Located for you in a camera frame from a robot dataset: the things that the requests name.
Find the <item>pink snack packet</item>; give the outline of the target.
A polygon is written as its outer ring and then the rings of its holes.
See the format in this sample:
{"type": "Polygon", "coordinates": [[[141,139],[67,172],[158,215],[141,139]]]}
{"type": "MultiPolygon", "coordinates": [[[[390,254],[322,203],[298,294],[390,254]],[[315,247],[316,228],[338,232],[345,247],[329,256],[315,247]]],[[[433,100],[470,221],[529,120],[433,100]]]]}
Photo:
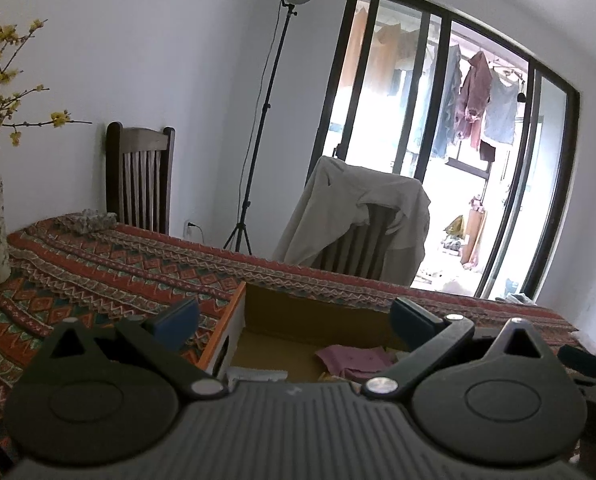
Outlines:
{"type": "Polygon", "coordinates": [[[315,352],[328,374],[352,382],[365,382],[394,364],[394,357],[383,348],[361,349],[332,344],[315,352]]]}

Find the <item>chair under beige jacket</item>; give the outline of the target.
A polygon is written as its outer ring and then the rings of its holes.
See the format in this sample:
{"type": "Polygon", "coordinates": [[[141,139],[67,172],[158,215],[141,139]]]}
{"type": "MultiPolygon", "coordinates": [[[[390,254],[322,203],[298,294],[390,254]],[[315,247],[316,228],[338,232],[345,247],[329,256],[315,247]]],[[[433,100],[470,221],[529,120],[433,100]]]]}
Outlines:
{"type": "Polygon", "coordinates": [[[396,218],[396,211],[378,205],[368,205],[368,224],[354,224],[332,244],[319,252],[312,268],[378,280],[382,274],[384,257],[392,235],[388,226],[396,218]]]}

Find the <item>open cardboard box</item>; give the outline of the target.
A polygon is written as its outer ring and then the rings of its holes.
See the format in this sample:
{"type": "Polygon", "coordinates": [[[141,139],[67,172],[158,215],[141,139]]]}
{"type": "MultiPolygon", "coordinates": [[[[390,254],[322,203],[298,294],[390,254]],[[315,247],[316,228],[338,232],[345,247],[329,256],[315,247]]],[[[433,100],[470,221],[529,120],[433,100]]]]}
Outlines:
{"type": "Polygon", "coordinates": [[[326,371],[315,352],[332,344],[406,351],[383,311],[284,294],[241,282],[211,325],[195,364],[223,378],[231,366],[284,370],[291,382],[326,371]]]}

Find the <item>patterned red tablecloth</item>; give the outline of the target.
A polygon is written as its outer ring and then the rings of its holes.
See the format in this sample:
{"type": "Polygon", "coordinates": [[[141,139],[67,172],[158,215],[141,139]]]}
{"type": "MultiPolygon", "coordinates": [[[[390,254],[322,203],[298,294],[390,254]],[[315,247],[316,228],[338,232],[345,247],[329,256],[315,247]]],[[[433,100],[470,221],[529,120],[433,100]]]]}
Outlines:
{"type": "Polygon", "coordinates": [[[386,312],[408,298],[435,315],[458,313],[482,328],[526,318],[553,348],[572,341],[572,326],[557,313],[491,300],[428,292],[386,282],[290,266],[184,242],[164,234],[116,226],[81,235],[61,218],[10,234],[10,278],[0,285],[0,447],[12,444],[4,427],[5,401],[53,328],[66,318],[108,327],[131,314],[152,316],[184,299],[198,301],[199,326],[182,347],[195,364],[210,327],[238,284],[297,297],[386,312]]]}

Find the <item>beige jacket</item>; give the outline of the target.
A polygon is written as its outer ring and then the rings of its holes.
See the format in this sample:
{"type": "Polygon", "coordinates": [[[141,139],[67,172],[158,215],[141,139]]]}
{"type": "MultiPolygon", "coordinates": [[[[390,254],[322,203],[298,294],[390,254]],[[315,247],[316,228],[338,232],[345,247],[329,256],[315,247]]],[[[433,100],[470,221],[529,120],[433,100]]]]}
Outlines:
{"type": "Polygon", "coordinates": [[[311,266],[322,249],[353,226],[370,223],[371,206],[394,212],[386,234],[391,237],[379,279],[410,286],[425,258],[429,205],[419,180],[348,165],[322,156],[278,242],[272,259],[311,266]]]}

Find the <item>dark wooden chair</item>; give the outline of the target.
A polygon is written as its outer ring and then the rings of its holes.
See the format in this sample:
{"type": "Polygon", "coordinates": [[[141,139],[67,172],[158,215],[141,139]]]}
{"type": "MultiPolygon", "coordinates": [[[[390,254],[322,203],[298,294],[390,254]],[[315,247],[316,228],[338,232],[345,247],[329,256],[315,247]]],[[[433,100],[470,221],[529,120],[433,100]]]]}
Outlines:
{"type": "Polygon", "coordinates": [[[127,226],[167,234],[176,130],[124,126],[105,132],[106,209],[127,226]]]}

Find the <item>light blue hanging shirt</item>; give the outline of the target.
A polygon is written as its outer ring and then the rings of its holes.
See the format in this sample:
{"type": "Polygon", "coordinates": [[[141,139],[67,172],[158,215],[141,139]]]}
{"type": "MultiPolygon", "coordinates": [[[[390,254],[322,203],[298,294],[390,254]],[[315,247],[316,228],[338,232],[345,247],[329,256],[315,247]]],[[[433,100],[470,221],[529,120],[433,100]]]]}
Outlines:
{"type": "Polygon", "coordinates": [[[519,84],[506,84],[495,70],[491,70],[491,76],[490,99],[484,113],[484,138],[495,144],[512,145],[519,84]]]}

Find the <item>black framed sliding glass door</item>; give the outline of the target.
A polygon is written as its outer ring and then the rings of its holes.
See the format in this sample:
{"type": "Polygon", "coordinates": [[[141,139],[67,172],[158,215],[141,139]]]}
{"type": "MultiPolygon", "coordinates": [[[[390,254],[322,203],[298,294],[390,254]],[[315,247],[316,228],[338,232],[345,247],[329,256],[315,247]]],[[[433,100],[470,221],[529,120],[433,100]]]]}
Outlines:
{"type": "Polygon", "coordinates": [[[568,81],[471,18],[426,0],[347,0],[312,155],[424,186],[416,287],[536,298],[579,112],[568,81]]]}

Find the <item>pink hanging shirt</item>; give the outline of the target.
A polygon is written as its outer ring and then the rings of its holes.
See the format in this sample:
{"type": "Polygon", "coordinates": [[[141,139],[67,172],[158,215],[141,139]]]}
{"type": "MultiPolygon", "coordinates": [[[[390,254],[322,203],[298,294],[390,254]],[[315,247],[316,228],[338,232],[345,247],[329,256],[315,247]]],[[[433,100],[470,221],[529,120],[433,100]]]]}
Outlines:
{"type": "Polygon", "coordinates": [[[484,51],[478,51],[468,62],[469,71],[455,105],[454,132],[460,140],[469,140],[470,146],[478,151],[493,77],[484,51]]]}

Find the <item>blue hanging garment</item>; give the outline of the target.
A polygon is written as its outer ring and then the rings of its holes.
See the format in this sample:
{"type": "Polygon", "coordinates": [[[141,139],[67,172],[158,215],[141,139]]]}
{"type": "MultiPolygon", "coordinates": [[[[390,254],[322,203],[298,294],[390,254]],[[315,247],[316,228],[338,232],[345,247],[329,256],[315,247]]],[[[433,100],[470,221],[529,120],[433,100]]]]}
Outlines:
{"type": "Polygon", "coordinates": [[[447,147],[454,139],[455,105],[462,84],[460,69],[462,53],[458,44],[451,44],[444,74],[436,132],[432,141],[432,157],[445,158],[447,147]]]}

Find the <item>wall power outlet with plug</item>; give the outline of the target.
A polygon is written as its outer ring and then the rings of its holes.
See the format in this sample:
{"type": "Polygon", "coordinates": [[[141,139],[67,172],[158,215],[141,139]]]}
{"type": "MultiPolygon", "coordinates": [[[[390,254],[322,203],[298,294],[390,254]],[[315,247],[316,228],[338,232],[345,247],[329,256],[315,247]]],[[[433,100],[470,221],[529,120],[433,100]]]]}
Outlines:
{"type": "Polygon", "coordinates": [[[205,243],[205,234],[202,228],[191,220],[184,224],[184,238],[189,242],[205,243]]]}

